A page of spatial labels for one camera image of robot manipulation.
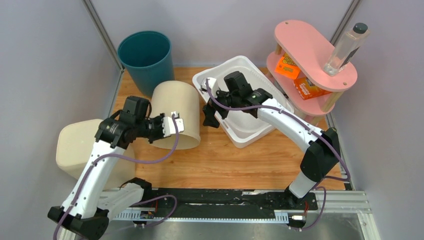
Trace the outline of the cream large bucket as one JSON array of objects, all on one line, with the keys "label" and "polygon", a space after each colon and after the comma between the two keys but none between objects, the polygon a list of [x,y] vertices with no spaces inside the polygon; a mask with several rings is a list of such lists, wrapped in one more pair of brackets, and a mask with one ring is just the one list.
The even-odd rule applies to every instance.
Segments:
[{"label": "cream large bucket", "polygon": [[164,113],[167,117],[178,112],[184,131],[179,134],[178,150],[193,149],[200,144],[200,100],[196,89],[185,82],[170,80],[160,83],[151,98],[153,117]]}]

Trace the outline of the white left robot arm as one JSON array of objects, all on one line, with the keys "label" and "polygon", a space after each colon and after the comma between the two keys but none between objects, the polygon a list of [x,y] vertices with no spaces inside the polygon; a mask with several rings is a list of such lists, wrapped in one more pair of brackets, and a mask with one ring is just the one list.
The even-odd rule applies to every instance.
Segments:
[{"label": "white left robot arm", "polygon": [[89,159],[73,190],[60,206],[53,206],[47,217],[56,223],[53,239],[60,229],[87,240],[98,240],[113,219],[112,208],[98,206],[106,182],[120,159],[137,163],[124,155],[137,138],[150,143],[167,137],[166,115],[152,117],[152,104],[143,97],[129,96],[120,109],[100,122]]}]

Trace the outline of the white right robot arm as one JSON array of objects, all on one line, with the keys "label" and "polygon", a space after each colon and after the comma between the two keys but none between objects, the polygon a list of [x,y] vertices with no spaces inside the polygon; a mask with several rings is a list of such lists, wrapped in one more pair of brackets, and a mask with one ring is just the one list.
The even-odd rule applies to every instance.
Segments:
[{"label": "white right robot arm", "polygon": [[300,172],[286,188],[285,201],[292,209],[298,209],[306,201],[305,195],[316,187],[337,164],[341,163],[339,137],[333,128],[322,130],[288,111],[269,92],[253,89],[245,76],[235,71],[224,78],[228,88],[221,90],[217,79],[208,77],[202,81],[201,90],[209,100],[203,107],[204,126],[218,128],[215,115],[225,119],[229,112],[240,111],[264,121],[294,142],[304,153]]}]

